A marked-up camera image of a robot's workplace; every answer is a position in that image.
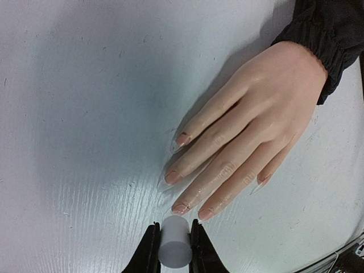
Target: painted wooden surface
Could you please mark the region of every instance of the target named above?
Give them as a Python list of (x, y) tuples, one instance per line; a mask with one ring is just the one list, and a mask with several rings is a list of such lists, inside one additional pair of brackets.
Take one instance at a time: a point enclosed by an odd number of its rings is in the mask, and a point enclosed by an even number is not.
[[(293, 2), (1, 1), (0, 272), (121, 272), (181, 191), (156, 190), (176, 128)], [(362, 230), (359, 74), (268, 186), (204, 223), (231, 272), (291, 272)]]

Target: mannequin hand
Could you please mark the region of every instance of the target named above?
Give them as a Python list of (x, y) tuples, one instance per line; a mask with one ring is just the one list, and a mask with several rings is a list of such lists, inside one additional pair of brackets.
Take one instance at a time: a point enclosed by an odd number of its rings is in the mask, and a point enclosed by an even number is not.
[(265, 185), (307, 127), (327, 78), (306, 48), (280, 42), (244, 64), (177, 138), (197, 142), (166, 172), (174, 185), (212, 162), (172, 206), (184, 214), (211, 195), (198, 216), (222, 211), (256, 177)]

